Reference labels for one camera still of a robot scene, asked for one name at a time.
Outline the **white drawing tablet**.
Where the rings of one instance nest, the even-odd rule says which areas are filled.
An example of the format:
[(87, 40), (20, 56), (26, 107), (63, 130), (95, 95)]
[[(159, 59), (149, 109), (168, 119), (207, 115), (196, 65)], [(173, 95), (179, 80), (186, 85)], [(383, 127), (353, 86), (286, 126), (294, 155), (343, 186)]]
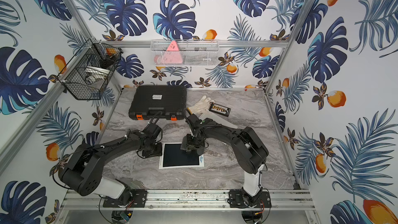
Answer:
[(199, 116), (199, 119), (201, 119), (201, 120), (205, 120), (206, 118), (212, 119), (216, 123), (224, 125), (224, 126), (229, 127), (229, 128), (233, 128), (233, 129), (237, 129), (238, 128), (238, 126), (234, 125), (233, 123), (228, 122), (227, 120), (225, 120), (221, 116), (219, 116), (217, 114), (214, 114), (212, 112), (204, 112), (204, 113), (202, 113), (202, 115)]
[(181, 143), (164, 143), (159, 169), (203, 168), (204, 155), (180, 149)]

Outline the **grey blue wiping cloth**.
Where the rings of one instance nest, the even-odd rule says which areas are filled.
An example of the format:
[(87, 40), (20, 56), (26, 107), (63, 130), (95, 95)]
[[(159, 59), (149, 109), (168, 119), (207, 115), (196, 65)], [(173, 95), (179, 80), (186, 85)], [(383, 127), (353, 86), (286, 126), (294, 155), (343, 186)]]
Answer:
[(198, 149), (196, 150), (198, 156), (203, 155), (203, 154), (204, 154), (204, 151), (205, 151), (205, 148), (198, 148)]

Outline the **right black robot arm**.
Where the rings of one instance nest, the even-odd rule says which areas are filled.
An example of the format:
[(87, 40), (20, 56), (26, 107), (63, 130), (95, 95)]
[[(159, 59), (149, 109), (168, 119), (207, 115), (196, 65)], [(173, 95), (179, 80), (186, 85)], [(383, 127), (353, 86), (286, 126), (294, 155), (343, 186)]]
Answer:
[(256, 132), (250, 127), (227, 127), (210, 118), (201, 120), (195, 114), (185, 117), (185, 121), (191, 133), (183, 138), (181, 150), (201, 156), (208, 147), (207, 139), (215, 139), (232, 148), (238, 165), (244, 170), (243, 187), (229, 191), (227, 202), (230, 207), (270, 208), (270, 193), (263, 191), (261, 183), (269, 151)]

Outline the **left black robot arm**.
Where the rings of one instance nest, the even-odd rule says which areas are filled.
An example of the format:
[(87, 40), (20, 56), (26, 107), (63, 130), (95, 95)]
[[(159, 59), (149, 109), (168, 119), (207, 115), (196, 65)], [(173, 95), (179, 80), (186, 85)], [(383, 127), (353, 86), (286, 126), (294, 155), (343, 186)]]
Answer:
[(128, 130), (123, 137), (102, 145), (81, 144), (58, 171), (59, 180), (82, 197), (96, 194), (115, 200), (119, 206), (129, 206), (133, 190), (119, 180), (104, 177), (104, 167), (132, 151), (141, 159), (160, 157), (163, 130), (157, 125), (159, 119), (157, 113), (142, 131)]

